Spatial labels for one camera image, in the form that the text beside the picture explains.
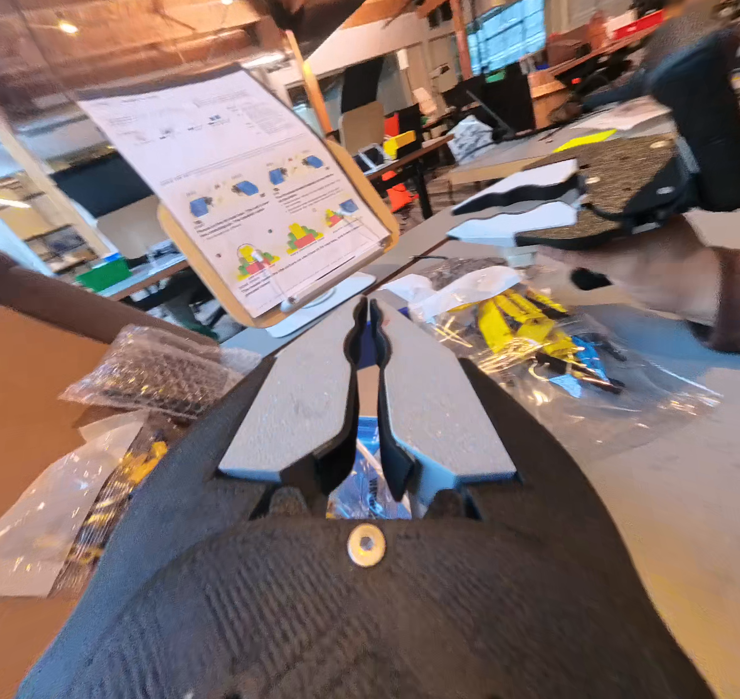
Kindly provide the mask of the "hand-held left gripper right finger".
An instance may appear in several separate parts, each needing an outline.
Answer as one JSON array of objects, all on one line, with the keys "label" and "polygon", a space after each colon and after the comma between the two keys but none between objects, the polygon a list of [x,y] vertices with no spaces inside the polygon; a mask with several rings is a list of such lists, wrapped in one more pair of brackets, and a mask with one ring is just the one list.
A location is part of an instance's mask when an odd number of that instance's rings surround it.
[{"label": "hand-held left gripper right finger", "polygon": [[370,302],[370,325],[380,460],[393,498],[420,518],[440,491],[515,479],[516,467],[458,358],[379,299]]}]

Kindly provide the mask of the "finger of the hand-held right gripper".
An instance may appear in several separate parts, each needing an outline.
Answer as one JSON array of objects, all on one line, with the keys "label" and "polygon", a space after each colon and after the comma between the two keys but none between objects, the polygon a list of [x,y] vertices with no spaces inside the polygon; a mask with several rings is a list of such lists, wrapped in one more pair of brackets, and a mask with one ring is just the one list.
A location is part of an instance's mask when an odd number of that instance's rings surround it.
[{"label": "finger of the hand-held right gripper", "polygon": [[521,213],[500,213],[486,219],[470,219],[453,227],[447,237],[459,242],[513,248],[524,232],[557,229],[575,225],[579,203],[543,203]]},{"label": "finger of the hand-held right gripper", "polygon": [[582,197],[582,176],[577,159],[566,159],[505,177],[493,186],[455,205],[454,216],[472,215],[491,208],[508,208],[528,202],[550,203],[568,193]]}]

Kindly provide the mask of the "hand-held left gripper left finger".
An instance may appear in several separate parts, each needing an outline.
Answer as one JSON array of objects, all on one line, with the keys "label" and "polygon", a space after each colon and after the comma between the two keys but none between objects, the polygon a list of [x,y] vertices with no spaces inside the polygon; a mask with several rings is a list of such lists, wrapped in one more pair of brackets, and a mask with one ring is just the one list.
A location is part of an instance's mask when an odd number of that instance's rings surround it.
[{"label": "hand-held left gripper left finger", "polygon": [[354,297],[285,345],[218,469],[248,482],[328,495],[355,463],[357,365],[368,301]]}]

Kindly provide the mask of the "clear bag of tan pieces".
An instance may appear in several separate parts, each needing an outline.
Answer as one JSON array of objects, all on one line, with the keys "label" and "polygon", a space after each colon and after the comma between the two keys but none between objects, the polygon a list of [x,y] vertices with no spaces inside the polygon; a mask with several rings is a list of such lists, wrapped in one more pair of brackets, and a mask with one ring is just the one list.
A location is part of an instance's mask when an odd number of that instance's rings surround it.
[{"label": "clear bag of tan pieces", "polygon": [[525,285],[432,317],[417,303],[409,316],[584,460],[683,430],[722,403],[688,371],[649,360],[595,318]]}]

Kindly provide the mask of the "clear bag of dark pieces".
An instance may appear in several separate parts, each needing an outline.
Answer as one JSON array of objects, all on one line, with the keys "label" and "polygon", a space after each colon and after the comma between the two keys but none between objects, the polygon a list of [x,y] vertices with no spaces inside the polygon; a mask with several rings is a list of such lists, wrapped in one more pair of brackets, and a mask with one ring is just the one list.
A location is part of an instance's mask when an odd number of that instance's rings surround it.
[{"label": "clear bag of dark pieces", "polygon": [[405,494],[395,501],[380,461],[380,434],[376,417],[359,417],[356,455],[349,476],[328,497],[327,519],[410,520]]}]

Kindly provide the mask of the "bubble wrap packet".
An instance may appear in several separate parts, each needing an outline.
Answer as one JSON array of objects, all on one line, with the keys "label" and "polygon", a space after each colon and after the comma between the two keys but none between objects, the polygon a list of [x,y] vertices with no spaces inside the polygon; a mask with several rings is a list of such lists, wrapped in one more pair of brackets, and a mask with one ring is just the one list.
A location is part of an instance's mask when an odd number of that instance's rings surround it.
[{"label": "bubble wrap packet", "polygon": [[202,417],[260,364],[259,353],[197,343],[153,327],[127,325],[97,366],[61,401]]}]

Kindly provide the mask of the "blue robot kit box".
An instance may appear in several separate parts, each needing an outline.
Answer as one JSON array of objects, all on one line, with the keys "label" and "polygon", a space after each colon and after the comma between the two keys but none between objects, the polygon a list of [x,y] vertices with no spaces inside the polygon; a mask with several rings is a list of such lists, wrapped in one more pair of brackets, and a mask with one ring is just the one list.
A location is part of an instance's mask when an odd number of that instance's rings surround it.
[{"label": "blue robot kit box", "polygon": [[[2,254],[2,513],[81,440],[82,409],[59,399],[128,324],[165,328],[127,306],[22,268]],[[152,627],[115,650],[122,611],[187,550],[262,513],[269,487],[217,473],[218,433],[244,418],[221,402],[195,441],[175,445],[134,491],[77,597],[2,597],[2,697],[165,697]]]}]

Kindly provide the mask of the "background grey desk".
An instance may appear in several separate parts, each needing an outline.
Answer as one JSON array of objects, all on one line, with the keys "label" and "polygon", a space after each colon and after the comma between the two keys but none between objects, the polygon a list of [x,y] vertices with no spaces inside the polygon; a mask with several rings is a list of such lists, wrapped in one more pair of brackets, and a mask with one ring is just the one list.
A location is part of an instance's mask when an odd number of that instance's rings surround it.
[{"label": "background grey desk", "polygon": [[615,135],[607,140],[611,141],[670,134],[675,132],[676,126],[666,107],[650,97],[640,97],[599,109],[561,128],[496,145],[470,163],[452,169],[448,175],[449,185],[469,186],[501,180],[547,158],[569,139],[605,129],[617,129]]}]

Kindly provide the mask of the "dark brown desk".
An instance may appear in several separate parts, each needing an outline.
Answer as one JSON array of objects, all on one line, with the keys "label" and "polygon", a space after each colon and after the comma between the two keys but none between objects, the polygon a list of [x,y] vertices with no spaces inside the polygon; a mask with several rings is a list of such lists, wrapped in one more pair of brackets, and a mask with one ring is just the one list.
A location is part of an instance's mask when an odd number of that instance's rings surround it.
[{"label": "dark brown desk", "polygon": [[447,146],[454,139],[452,134],[425,141],[420,149],[416,149],[401,158],[390,160],[382,167],[365,173],[366,179],[376,186],[376,189],[387,190],[393,185],[402,183],[409,178],[413,181],[418,195],[421,214],[424,220],[432,218],[429,193],[425,180],[424,159],[431,153]]}]

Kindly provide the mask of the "person's right hand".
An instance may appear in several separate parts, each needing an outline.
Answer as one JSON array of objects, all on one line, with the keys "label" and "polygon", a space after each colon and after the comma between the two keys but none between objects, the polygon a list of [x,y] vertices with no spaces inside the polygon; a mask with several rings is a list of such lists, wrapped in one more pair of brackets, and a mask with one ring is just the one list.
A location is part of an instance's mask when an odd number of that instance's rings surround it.
[{"label": "person's right hand", "polygon": [[543,247],[540,252],[571,269],[606,276],[615,287],[653,311],[704,326],[716,322],[721,297],[719,256],[684,217],[594,249]]}]

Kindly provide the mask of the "hanging white paper sheet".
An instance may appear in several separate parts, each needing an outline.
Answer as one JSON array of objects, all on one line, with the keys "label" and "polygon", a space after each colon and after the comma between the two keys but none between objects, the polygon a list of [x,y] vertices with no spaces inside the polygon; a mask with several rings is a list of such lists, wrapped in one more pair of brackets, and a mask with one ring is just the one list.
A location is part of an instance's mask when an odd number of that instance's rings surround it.
[{"label": "hanging white paper sheet", "polygon": [[470,163],[496,147],[494,130],[473,114],[459,121],[449,134],[452,139],[447,144],[458,166]]}]

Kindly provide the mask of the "yellow sticky note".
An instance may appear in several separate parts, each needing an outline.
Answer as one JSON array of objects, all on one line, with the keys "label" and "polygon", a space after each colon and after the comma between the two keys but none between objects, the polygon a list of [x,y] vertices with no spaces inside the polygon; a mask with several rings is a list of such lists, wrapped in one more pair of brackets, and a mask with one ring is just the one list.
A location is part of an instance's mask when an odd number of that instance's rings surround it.
[{"label": "yellow sticky note", "polygon": [[597,131],[593,134],[586,134],[583,136],[578,136],[572,139],[569,139],[565,143],[563,143],[561,146],[557,147],[552,151],[553,154],[559,154],[563,151],[567,151],[570,149],[576,149],[583,146],[589,146],[593,145],[595,143],[603,143],[607,141],[608,139],[612,138],[615,133],[617,132],[617,129],[605,129],[602,131]]}]

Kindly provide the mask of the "white stand base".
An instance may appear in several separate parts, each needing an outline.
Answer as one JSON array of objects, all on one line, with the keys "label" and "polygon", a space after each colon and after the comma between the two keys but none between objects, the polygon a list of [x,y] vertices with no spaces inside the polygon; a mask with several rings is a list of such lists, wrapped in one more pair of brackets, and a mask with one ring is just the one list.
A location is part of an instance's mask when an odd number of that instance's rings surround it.
[{"label": "white stand base", "polygon": [[266,331],[271,337],[280,339],[303,330],[350,298],[362,293],[368,287],[372,287],[376,281],[375,276],[371,274],[356,272],[335,287],[287,314],[285,319],[268,327]]}]

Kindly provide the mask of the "paned window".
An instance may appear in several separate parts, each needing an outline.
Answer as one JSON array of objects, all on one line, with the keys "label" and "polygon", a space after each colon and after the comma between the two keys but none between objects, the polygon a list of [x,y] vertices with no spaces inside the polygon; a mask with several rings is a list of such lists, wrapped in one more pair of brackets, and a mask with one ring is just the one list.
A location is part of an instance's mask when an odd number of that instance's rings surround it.
[{"label": "paned window", "polygon": [[498,7],[467,25],[473,75],[495,72],[546,47],[545,0]]}]

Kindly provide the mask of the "wooden sheet holder board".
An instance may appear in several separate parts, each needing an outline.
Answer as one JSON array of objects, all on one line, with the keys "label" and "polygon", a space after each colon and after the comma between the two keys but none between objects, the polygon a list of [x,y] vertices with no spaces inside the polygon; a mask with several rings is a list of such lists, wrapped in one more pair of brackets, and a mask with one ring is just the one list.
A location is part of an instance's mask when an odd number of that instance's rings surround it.
[{"label": "wooden sheet holder board", "polygon": [[339,133],[341,146],[350,155],[356,155],[370,146],[382,146],[385,136],[383,103],[373,101],[342,113]]}]

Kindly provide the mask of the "red plastic bin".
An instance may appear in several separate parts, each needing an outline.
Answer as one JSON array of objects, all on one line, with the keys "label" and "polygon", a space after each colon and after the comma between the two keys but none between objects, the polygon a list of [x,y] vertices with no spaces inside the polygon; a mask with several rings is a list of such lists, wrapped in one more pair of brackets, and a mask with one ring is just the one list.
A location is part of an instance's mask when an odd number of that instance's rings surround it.
[{"label": "red plastic bin", "polygon": [[612,38],[613,40],[622,40],[624,38],[631,38],[634,35],[649,32],[659,27],[665,20],[665,11],[655,10],[646,15],[640,16],[636,20],[632,20],[630,23],[625,24],[621,27],[615,28]]}]

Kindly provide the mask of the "green plastic bin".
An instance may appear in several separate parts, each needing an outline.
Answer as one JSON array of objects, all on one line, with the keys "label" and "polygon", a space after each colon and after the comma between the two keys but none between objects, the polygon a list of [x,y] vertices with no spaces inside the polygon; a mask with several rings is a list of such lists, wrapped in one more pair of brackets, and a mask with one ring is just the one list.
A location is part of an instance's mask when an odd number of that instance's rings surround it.
[{"label": "green plastic bin", "polygon": [[120,254],[110,255],[75,278],[75,283],[100,294],[133,276],[128,262]]}]

